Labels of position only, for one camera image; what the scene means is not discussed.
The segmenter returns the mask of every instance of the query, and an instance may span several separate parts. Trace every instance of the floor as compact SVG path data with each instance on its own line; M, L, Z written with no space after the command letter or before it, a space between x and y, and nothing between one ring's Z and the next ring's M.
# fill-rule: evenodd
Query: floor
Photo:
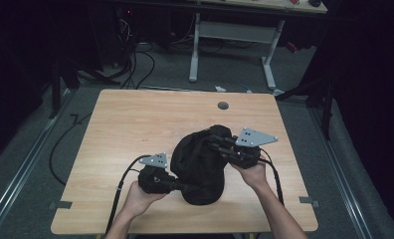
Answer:
M262 52L264 46L253 46ZM216 91L272 94L267 88L259 58L236 55L236 48L216 46L202 49L199 79L188 82L190 52L188 46L164 50L143 44L138 48L152 60L137 53L134 81L153 71L141 85L144 89ZM279 90L299 84L315 48L291 53L278 48L272 69ZM116 70L106 68L106 73ZM102 89L115 88L96 81L81 80L77 91L67 91L64 109L49 119L51 89L44 103L20 125L17 134L0 156L0 238L98 238L97 235L55 235L50 226L55 214L50 205L57 202L64 187L50 171L50 161L59 177L66 180L87 129L87 121L72 129L75 115L80 118L93 111ZM308 238L394 238L394 223L388 216L352 147L338 106L333 105L331 140L318 130L321 109L308 109L304 97L278 102L295 156L313 204L319 227ZM259 238L272 238L262 233Z

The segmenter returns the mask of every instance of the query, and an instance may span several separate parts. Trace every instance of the black cloth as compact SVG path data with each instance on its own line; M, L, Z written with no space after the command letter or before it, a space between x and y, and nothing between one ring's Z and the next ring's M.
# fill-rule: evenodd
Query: black cloth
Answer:
M231 137L222 125L193 132L176 145L170 169L179 180L191 187L181 190L184 199L193 205L207 205L217 201L224 189L224 168L227 161L208 145L210 135Z
M235 239L233 234L162 234L137 235L135 239Z

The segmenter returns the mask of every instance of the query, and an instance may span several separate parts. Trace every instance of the wrist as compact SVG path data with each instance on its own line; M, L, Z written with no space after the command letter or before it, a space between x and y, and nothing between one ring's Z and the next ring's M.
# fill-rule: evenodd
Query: wrist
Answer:
M132 215L131 213L127 213L127 212L120 212L117 215L117 220L122 223L122 224L129 224L131 223L132 220L134 220L134 218L136 216Z
M271 186L267 181L262 181L251 186L256 193L263 191L272 191Z

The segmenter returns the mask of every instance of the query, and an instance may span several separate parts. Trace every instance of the cord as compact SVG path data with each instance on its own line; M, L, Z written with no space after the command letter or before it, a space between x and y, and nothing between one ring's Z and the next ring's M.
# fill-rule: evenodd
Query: cord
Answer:
M119 82L115 82L112 80L116 79L118 77L121 77L121 76L125 75L127 72L129 72L129 70L131 68L131 59L129 57L129 54L130 54L130 52L132 52L132 49L130 48L130 46L134 46L134 45L133 44L128 45L128 41L133 43L135 41L136 36L131 34L131 32L132 32L131 28L125 20L118 19L118 21L123 24L123 26L121 26L121 29L119 30L119 33L117 34L117 37L120 41L121 61L122 62L124 61L124 66L123 66L122 70L120 70L119 72L117 72L113 75L104 76L103 74L101 74L98 71L95 71L93 69L89 69L86 66L82 66L82 64L79 64L79 63L73 61L72 59L68 59L73 64L73 66L75 66L76 69L83 70L84 72L86 72L87 74L90 75L90 77L88 77L88 76L81 74L80 72L77 72L77 76L79 78L87 80L87 81L99 80L99 81L102 81L107 84L119 85Z
M202 47L199 47L199 51L201 51L203 53L215 54L215 53L220 52L224 48L225 41L221 40L221 39L210 39L210 40L202 41L202 43L205 43L209 47L216 46L219 44L219 48L214 51L205 51L202 49Z
M171 47L173 47L173 48L175 48L175 49L179 49L179 50L188 50L188 49L191 49L191 48L194 46L193 43L188 44L188 46L186 46L186 47L178 47L178 46L177 46L177 45L179 45L179 44L184 44L184 43L186 43L187 41L183 41L183 42L181 42L181 43L176 43L176 44L171 44Z
M125 87L125 84L128 83L128 85L126 85L126 88L128 89L129 87L129 82L132 82L132 75L135 73L135 69L137 66L137 56L136 56L136 46L134 47L134 50L132 51L132 56L134 59L134 64L132 66L132 70L129 69L129 76L128 78L123 82L123 84L120 86L120 89L123 89Z
M244 85L244 84L241 84L241 83L239 83L239 82L236 82L236 83L237 83L238 85L240 85L241 87L247 89L247 93L252 93L252 92L253 92L248 86L246 86L246 85Z
M178 40L176 42L171 42L171 45L174 45L174 44L177 44L177 43L182 43L182 42L187 42L187 41L189 41L191 39L194 39L194 37L190 37L188 39L186 39L186 38L188 37L188 35L190 35L191 29L193 29L195 18L196 18L196 14L194 13L193 14L193 19L191 20L190 27L188 28L188 32L185 34L185 36L181 40Z
M147 53L145 53L145 52L139 52L139 53L144 54L144 55L146 55L147 57L149 57L149 58L151 59L153 65L151 66L150 72L149 72L143 79L141 79L141 80L138 82L137 86L135 87L136 90L138 90L138 88L140 87L141 83L143 83L144 80L146 80L146 79L150 76L150 74L153 73L154 66L155 66L155 61L154 61L154 58L153 58L152 56L150 56L149 54L147 54Z
M281 187L281 180L279 179L278 171L274 167L271 156L264 149L261 148L261 150L268 156L269 160L264 160L264 159L259 158L259 161L267 163L272 168L272 171L274 172L274 176L275 176L276 185L277 185L278 200L282 205L285 205L284 204L284 196L283 196L282 187Z
M63 138L77 125L81 124L85 119L89 118L92 115L92 113L86 115L85 117L81 118L79 121L75 122L73 125L71 125L57 140L57 142L55 143L54 147L52 148L51 154L49 155L49 169L51 170L52 175L55 177L55 179L57 179L58 182L60 182L61 184L63 184L64 186L67 185L67 183L61 179L61 177L59 177L57 175L57 173L55 173L54 171L54 166L53 166L53 157L54 157L54 153L55 150L57 149L57 146L60 144L60 142L63 140Z
M112 211L110 212L110 216L109 216L109 220L107 221L107 226L106 226L106 232L105 234L107 234L107 232L109 232L110 227L112 226L112 221L113 218L115 217L115 212L116 212L116 206L117 203L119 201L119 196L120 196L120 192L122 191L122 186L123 186L123 181L126 178L126 175L128 174L128 172L131 170L131 168L135 165L136 162L138 162L140 159L144 158L144 157L149 157L150 155L142 155L138 158L136 158L130 165L129 167L126 169L125 173L122 175L122 178L120 179L120 182L118 184L118 187L116 189L116 195L115 198L113 199L113 205L112 205Z
M233 48L239 48L239 49L249 49L249 48L252 48L252 47L257 47L259 45L261 45L261 43L253 42L253 43L249 43L247 46L240 46L238 44L229 43L228 41L225 42L225 46L233 47Z

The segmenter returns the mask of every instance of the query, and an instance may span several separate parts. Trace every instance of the table top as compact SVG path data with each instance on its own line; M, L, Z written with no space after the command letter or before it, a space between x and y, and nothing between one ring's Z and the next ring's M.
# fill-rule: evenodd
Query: table top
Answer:
M219 102L226 102L229 108L220 110ZM279 172L288 211L304 231L316 230L311 205L299 202L307 192L272 95L103 90L61 199L73 204L70 209L57 210L52 231L104 233L116 187L131 162L144 154L166 152L169 163L182 137L213 124L229 127L233 135L249 127L279 138L261 148L269 153ZM142 167L137 163L133 168ZM137 176L131 171L126 177L117 210ZM267 178L276 192L269 167ZM180 191L172 191L137 217L129 230L150 234L263 231L270 231L270 227L256 194L229 164L225 167L224 192L217 202L190 205Z
M325 14L327 8L323 3L318 7L313 7L308 0L299 0L298 4L293 4L290 0L200 0L202 3L218 3L227 5L238 5L245 7L279 9L294 12L321 13Z

